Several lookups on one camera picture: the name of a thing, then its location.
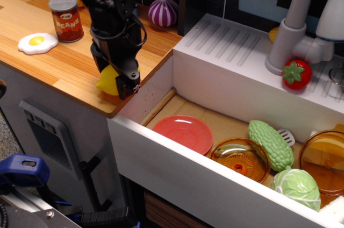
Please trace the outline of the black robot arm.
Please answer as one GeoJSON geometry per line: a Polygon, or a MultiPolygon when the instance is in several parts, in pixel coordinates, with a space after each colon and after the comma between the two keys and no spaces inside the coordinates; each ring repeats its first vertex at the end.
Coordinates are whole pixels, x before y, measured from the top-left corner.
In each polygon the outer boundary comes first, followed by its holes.
{"type": "Polygon", "coordinates": [[[119,74],[115,85],[121,99],[140,89],[138,51],[147,40],[135,11],[136,0],[81,0],[91,18],[91,53],[99,71],[107,66],[119,74]]]}

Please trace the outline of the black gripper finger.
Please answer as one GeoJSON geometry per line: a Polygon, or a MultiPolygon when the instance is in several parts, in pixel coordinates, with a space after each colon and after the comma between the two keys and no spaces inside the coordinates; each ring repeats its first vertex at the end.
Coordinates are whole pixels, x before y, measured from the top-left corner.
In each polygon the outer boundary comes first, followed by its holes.
{"type": "Polygon", "coordinates": [[[107,45],[98,46],[95,42],[93,42],[90,50],[97,69],[101,73],[107,66],[111,64],[109,48],[107,45]]]}
{"type": "Polygon", "coordinates": [[[127,99],[133,94],[136,94],[140,89],[140,77],[129,79],[125,75],[119,75],[116,77],[116,86],[118,90],[118,96],[120,99],[127,99]]]}

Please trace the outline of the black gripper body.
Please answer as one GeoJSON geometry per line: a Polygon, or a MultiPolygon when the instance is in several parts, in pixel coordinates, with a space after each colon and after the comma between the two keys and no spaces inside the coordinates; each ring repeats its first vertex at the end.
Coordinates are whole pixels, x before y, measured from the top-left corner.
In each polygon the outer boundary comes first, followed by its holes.
{"type": "Polygon", "coordinates": [[[92,42],[98,46],[107,45],[111,64],[119,74],[138,77],[139,65],[136,55],[142,47],[141,28],[138,25],[126,25],[120,32],[111,34],[93,25],[90,28],[92,42]]]}

